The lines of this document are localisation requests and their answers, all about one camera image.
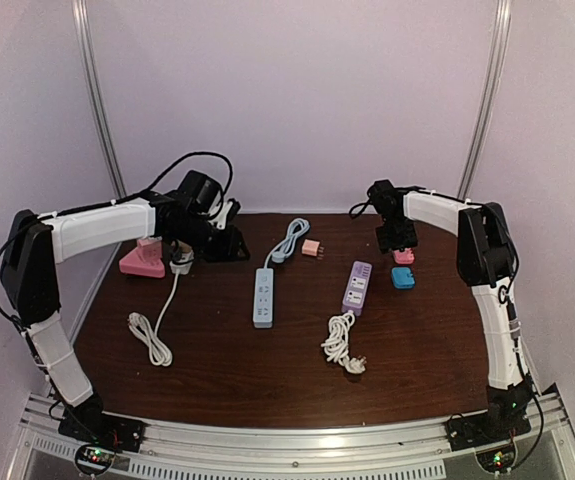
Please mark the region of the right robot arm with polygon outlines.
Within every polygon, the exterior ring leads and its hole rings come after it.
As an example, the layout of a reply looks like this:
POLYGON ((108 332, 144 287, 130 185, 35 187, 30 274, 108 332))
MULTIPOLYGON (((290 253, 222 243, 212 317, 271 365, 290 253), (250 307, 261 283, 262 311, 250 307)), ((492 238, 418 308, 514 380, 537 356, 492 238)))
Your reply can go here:
POLYGON ((471 289, 483 325, 488 398, 498 404, 481 417, 479 430, 486 440, 502 440, 518 424, 515 408, 532 392, 514 303, 519 257, 502 207, 416 186, 395 187, 388 180, 374 182, 367 198, 382 218, 376 237, 383 253, 417 247, 417 222, 456 237, 457 272, 471 289))

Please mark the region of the blue plug adapter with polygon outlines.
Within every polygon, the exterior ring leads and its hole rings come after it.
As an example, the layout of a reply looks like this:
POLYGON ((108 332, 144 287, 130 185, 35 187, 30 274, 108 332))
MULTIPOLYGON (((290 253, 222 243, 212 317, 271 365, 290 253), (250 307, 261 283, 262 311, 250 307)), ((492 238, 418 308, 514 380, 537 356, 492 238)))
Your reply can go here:
POLYGON ((415 277, 409 267, 394 267, 391 269, 393 286, 398 290, 410 290, 415 287, 415 277))

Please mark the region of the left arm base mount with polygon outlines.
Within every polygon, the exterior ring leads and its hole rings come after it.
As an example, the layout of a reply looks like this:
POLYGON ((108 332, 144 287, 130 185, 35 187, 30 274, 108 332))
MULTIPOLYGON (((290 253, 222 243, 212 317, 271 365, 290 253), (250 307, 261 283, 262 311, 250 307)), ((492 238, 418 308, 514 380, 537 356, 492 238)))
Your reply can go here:
POLYGON ((58 427, 61 435, 117 452, 139 452, 145 430, 143 421, 105 413, 97 395, 76 407, 64 404, 64 408, 58 427))

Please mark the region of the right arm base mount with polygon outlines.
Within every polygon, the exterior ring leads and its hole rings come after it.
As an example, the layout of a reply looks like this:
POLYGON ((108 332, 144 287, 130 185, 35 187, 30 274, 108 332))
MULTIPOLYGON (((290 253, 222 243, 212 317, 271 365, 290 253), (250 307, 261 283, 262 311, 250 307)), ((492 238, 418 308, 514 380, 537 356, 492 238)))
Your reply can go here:
POLYGON ((482 413, 454 414, 444 427, 452 451, 508 442, 512 436, 531 431, 526 406, 515 401, 492 401, 482 413))

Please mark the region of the purple power strip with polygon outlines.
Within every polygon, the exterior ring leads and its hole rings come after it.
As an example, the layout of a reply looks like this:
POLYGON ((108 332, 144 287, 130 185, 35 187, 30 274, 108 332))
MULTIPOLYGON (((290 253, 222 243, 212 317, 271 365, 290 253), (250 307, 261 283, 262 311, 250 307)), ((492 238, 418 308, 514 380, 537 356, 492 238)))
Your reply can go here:
POLYGON ((363 261, 354 261, 342 299, 341 312, 362 314, 373 266, 363 261))

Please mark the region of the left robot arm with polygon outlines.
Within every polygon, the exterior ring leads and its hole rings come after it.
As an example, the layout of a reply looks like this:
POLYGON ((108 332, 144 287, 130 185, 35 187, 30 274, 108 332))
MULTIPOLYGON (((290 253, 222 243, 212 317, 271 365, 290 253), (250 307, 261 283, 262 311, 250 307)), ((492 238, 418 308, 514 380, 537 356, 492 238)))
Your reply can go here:
POLYGON ((11 320, 64 403, 78 407, 94 394, 61 320, 57 267, 83 253, 148 237, 181 242, 207 262, 246 261, 250 252, 232 223, 240 208, 225 203, 216 216, 194 214, 168 195, 13 219, 0 255, 0 282, 14 311, 11 320))

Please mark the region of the small pink charger plug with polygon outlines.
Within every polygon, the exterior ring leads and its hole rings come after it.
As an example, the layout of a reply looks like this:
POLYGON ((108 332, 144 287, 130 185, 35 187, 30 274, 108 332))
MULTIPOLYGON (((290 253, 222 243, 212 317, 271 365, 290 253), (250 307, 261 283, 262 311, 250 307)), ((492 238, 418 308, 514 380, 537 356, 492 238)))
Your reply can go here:
POLYGON ((324 246, 318 240, 305 239, 301 247, 301 254, 320 260, 324 256, 324 246))

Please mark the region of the light blue power strip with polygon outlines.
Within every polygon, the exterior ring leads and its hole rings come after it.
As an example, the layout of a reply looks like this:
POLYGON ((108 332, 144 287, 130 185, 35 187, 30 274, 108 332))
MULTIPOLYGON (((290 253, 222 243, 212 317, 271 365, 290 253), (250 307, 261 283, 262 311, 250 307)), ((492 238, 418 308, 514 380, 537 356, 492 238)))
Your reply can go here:
POLYGON ((256 270, 254 285, 253 326, 256 329, 268 329, 273 326, 274 270, 259 268, 256 270))

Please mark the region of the pink plug adapter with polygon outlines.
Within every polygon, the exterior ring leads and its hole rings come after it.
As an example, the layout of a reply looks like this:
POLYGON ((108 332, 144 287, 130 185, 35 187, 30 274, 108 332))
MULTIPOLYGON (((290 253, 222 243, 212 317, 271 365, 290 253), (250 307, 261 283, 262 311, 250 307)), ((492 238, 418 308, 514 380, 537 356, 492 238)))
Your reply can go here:
POLYGON ((415 255, 411 248, 395 250, 392 252, 393 259, 398 265, 411 265, 415 261, 415 255))

